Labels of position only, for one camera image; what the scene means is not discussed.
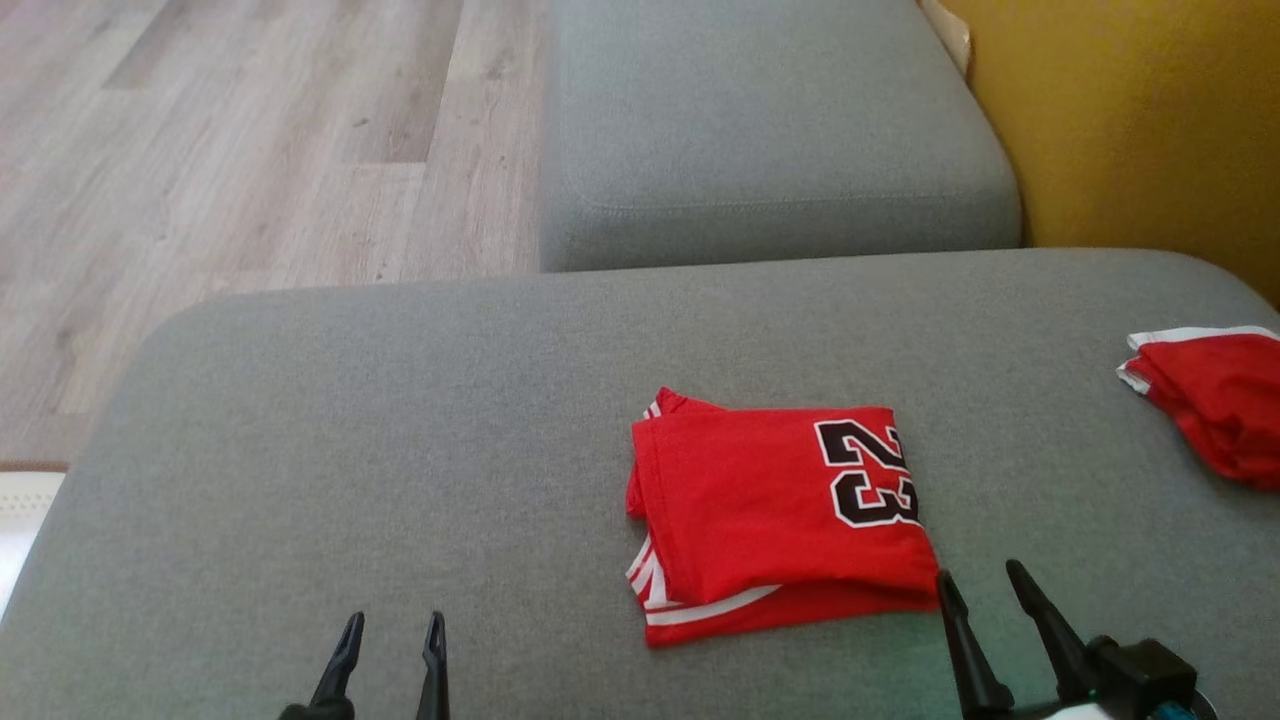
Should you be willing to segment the small grey sofa cushion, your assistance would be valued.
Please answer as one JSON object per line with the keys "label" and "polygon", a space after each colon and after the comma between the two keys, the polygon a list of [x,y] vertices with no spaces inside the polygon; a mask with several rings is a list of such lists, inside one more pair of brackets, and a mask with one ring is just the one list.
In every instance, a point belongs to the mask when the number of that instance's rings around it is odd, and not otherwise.
{"label": "small grey sofa cushion", "polygon": [[543,272],[1021,242],[916,0],[553,0],[543,105]]}

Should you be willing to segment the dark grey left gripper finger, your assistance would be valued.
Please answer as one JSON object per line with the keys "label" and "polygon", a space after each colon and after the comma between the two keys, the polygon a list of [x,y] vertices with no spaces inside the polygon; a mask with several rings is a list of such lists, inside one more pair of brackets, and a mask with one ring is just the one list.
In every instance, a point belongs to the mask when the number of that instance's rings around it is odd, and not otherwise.
{"label": "dark grey left gripper finger", "polygon": [[425,674],[415,720],[451,720],[445,616],[433,611],[422,643]]}
{"label": "dark grey left gripper finger", "polygon": [[323,670],[320,680],[310,698],[311,705],[348,700],[349,678],[358,665],[358,655],[364,638],[365,612],[353,612],[339,634],[335,648]]}

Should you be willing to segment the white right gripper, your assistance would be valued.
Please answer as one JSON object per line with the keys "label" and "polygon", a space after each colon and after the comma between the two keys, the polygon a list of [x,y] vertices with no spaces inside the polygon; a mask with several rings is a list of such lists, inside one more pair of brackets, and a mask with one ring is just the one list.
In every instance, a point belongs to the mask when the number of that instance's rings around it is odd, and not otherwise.
{"label": "white right gripper", "polygon": [[[1101,705],[1091,702],[1097,675],[1088,662],[1082,638],[1023,562],[1007,560],[1006,573],[1023,612],[1036,624],[1062,703],[1042,706],[1039,720],[1116,720]],[[950,571],[938,571],[936,588],[963,719],[1009,717],[1014,708],[1012,693],[995,675]]]}

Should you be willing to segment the white rug brown border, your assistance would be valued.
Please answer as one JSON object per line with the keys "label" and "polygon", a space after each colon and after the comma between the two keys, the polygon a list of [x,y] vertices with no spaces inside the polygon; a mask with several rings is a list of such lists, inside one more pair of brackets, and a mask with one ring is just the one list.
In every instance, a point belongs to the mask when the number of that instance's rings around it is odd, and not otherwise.
{"label": "white rug brown border", "polygon": [[0,619],[69,465],[0,461]]}

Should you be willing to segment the red white number jersey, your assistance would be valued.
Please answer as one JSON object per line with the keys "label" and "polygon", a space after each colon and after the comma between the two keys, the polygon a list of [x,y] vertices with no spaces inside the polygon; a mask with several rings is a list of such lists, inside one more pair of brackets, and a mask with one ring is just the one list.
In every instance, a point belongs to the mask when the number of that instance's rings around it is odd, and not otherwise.
{"label": "red white number jersey", "polygon": [[891,409],[730,409],[658,389],[631,429],[626,578],[653,650],[934,612],[940,570]]}

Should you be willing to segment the red shorts white trim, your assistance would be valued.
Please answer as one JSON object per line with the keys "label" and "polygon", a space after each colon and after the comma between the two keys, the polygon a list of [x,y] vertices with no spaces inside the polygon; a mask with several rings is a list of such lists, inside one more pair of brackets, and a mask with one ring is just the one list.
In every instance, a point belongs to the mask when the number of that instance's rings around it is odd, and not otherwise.
{"label": "red shorts white trim", "polygon": [[1260,325],[1133,333],[1116,373],[1165,413],[1201,461],[1280,493],[1280,334]]}

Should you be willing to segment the large grey sofa cushion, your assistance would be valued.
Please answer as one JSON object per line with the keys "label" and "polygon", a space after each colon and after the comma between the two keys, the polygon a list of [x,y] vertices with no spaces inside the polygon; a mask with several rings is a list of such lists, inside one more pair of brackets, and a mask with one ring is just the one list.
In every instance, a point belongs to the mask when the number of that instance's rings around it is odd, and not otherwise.
{"label": "large grey sofa cushion", "polygon": [[360,719],[412,717],[433,610],[456,717],[959,717],[945,634],[864,618],[650,651],[623,571],[630,427],[895,410],[1002,682],[1053,678],[1005,561],[1083,635],[1162,641],[1280,720],[1280,496],[1220,480],[1115,374],[1138,331],[1262,325],[1170,252],[1015,249],[300,290],[138,351],[0,621],[0,720],[275,720],[349,615]]}

